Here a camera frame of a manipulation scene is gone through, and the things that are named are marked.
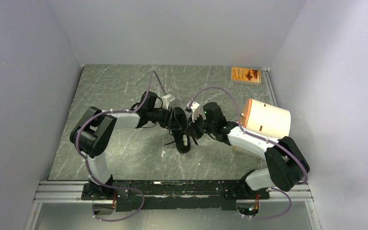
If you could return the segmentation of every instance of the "purple cable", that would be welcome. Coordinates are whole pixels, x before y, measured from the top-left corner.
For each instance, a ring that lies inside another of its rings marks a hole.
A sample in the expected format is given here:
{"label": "purple cable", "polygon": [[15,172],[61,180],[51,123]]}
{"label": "purple cable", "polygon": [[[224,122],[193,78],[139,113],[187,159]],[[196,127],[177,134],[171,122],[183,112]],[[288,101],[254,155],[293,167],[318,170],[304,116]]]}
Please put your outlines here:
{"label": "purple cable", "polygon": [[[247,134],[247,135],[249,135],[249,136],[252,136],[252,137],[254,137],[254,138],[257,138],[257,139],[260,139],[260,140],[264,140],[264,141],[267,141],[268,143],[270,143],[270,144],[273,144],[273,145],[275,145],[275,146],[277,146],[277,147],[279,147],[281,150],[283,150],[289,157],[291,157],[296,163],[297,163],[297,165],[300,167],[300,169],[302,170],[302,173],[304,174],[304,181],[303,182],[301,182],[301,183],[298,183],[298,184],[306,184],[307,183],[307,181],[308,181],[308,175],[307,175],[307,171],[305,170],[305,168],[304,168],[304,166],[302,166],[302,164],[299,162],[299,160],[290,152],[290,151],[288,151],[286,148],[284,148],[283,146],[281,146],[280,144],[278,144],[278,143],[276,143],[276,142],[274,142],[274,141],[272,141],[272,140],[269,140],[269,139],[266,139],[266,138],[263,138],[263,137],[261,137],[261,136],[258,136],[258,135],[256,135],[256,134],[253,134],[253,133],[250,133],[250,132],[248,132],[248,131],[246,131],[243,127],[242,127],[242,125],[241,125],[241,114],[239,113],[239,109],[238,109],[238,104],[236,103],[236,101],[235,101],[235,99],[233,98],[233,96],[227,91],[227,90],[225,90],[225,89],[223,89],[223,88],[221,88],[221,87],[215,87],[215,86],[211,86],[211,87],[206,87],[206,88],[204,88],[204,89],[202,89],[202,90],[200,90],[196,95],[195,95],[195,97],[194,98],[192,98],[192,100],[190,101],[190,103],[189,104],[193,104],[193,102],[194,102],[194,100],[196,99],[196,97],[200,94],[200,93],[202,93],[203,91],[205,91],[205,90],[209,90],[209,89],[218,89],[218,90],[222,90],[222,91],[224,91],[227,95],[229,95],[229,97],[232,99],[232,101],[233,101],[233,104],[235,105],[235,109],[236,109],[236,115],[238,116],[238,125],[239,125],[239,128],[241,129],[241,131],[243,132],[243,133],[245,133],[245,134]],[[280,214],[277,214],[277,215],[274,215],[274,216],[271,216],[271,217],[261,217],[261,218],[259,218],[259,217],[252,217],[252,219],[274,219],[274,218],[277,218],[277,217],[280,217],[280,216],[282,216],[282,215],[284,215],[284,214],[286,214],[288,211],[290,211],[290,209],[291,209],[291,205],[292,205],[292,201],[291,201],[291,198],[290,198],[290,196],[288,196],[284,191],[281,191],[280,189],[276,189],[276,188],[271,188],[271,189],[273,189],[273,190],[276,190],[276,191],[279,191],[279,192],[281,192],[281,193],[283,193],[284,195],[286,195],[286,197],[288,198],[288,201],[289,201],[289,205],[288,205],[288,208],[284,211],[284,212],[282,212],[282,213],[280,213]]]}
{"label": "purple cable", "polygon": [[[149,80],[149,85],[148,85],[148,88],[147,88],[147,91],[146,91],[146,94],[145,94],[145,99],[147,98],[147,96],[149,95],[149,91],[150,91],[150,85],[151,85],[151,79],[153,78],[153,74],[156,75],[157,77],[157,80],[159,81],[159,84],[160,84],[160,87],[163,91],[164,94],[167,94],[166,93],[166,90],[164,89],[163,85],[161,84],[161,81],[160,81],[160,78],[159,76],[157,75],[157,73],[155,71],[152,71],[151,72],[151,75],[150,75],[150,80]],[[132,214],[130,214],[129,216],[126,216],[124,218],[120,218],[120,219],[102,219],[102,218],[99,218],[98,216],[95,215],[94,213],[94,209],[92,207],[92,214],[93,214],[93,217],[99,221],[105,221],[105,222],[117,222],[117,221],[122,221],[122,220],[125,220],[127,218],[130,218],[134,215],[136,215],[142,208],[143,208],[143,205],[145,203],[145,196],[144,194],[138,190],[138,189],[135,189],[135,188],[131,188],[131,187],[116,187],[116,186],[110,186],[110,185],[107,185],[107,184],[104,184],[100,181],[98,181],[98,179],[96,179],[94,177],[94,175],[92,174],[92,171],[91,171],[91,168],[90,168],[90,165],[88,163],[88,157],[85,156],[84,154],[81,153],[80,151],[80,137],[81,137],[81,132],[85,129],[85,127],[91,123],[93,120],[95,120],[97,117],[99,116],[102,116],[104,114],[117,114],[117,113],[135,113],[137,112],[141,107],[142,105],[144,104],[145,100],[142,101],[142,103],[139,104],[139,106],[133,110],[133,111],[126,111],[126,110],[117,110],[117,111],[102,111],[100,113],[98,113],[97,115],[94,115],[93,117],[91,117],[90,119],[88,119],[82,126],[81,128],[78,130],[77,132],[77,136],[76,136],[76,140],[75,140],[75,149],[77,150],[77,153],[82,156],[84,158],[84,161],[85,161],[85,166],[87,167],[87,171],[88,171],[88,174],[90,175],[90,177],[99,185],[102,185],[104,187],[107,187],[107,188],[112,188],[112,189],[127,189],[127,190],[132,190],[132,191],[135,191],[135,192],[138,192],[141,196],[142,196],[142,203],[140,204],[140,207]]]}

